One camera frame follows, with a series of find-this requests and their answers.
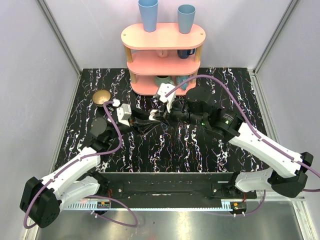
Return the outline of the white oval case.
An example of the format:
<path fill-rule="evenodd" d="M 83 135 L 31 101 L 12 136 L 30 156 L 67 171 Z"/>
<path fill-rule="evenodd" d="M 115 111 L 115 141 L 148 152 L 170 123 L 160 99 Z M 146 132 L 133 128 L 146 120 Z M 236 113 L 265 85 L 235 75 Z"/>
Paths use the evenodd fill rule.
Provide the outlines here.
<path fill-rule="evenodd" d="M 159 117 L 160 117 L 160 112 L 158 109 L 152 109 L 150 112 L 149 112 L 149 117 L 148 119 L 150 121 L 158 121 L 159 120 Z"/>

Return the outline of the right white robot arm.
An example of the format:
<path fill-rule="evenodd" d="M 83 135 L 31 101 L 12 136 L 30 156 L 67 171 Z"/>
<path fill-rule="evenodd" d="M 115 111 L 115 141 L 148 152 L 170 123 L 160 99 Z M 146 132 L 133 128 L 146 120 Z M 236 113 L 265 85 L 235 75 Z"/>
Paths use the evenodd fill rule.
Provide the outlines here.
<path fill-rule="evenodd" d="M 313 155 L 297 153 L 250 126 L 243 116 L 214 103 L 213 95 L 195 87 L 185 95 L 186 105 L 175 103 L 174 85 L 162 83 L 156 94 L 166 106 L 166 117 L 175 122 L 201 126 L 214 139 L 240 147 L 269 167 L 255 172 L 236 172 L 227 185 L 228 195 L 239 198 L 250 191 L 273 190 L 295 198 L 306 186 L 307 168 Z"/>

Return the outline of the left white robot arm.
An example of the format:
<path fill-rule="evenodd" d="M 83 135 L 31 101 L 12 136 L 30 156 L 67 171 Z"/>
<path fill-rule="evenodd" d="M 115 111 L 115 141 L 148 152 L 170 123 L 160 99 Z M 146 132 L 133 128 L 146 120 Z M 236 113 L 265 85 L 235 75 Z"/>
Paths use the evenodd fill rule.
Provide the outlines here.
<path fill-rule="evenodd" d="M 130 132 L 145 133 L 149 127 L 160 124 L 159 110 L 116 109 L 118 121 L 111 114 L 107 119 L 96 118 L 91 123 L 91 141 L 80 153 L 59 169 L 38 179 L 30 178 L 24 186 L 20 209 L 25 213 L 23 226 L 45 228 L 58 215 L 77 201 L 109 194 L 109 180 L 92 169 L 101 163 L 103 155 L 117 152 L 122 146 L 122 136 Z"/>

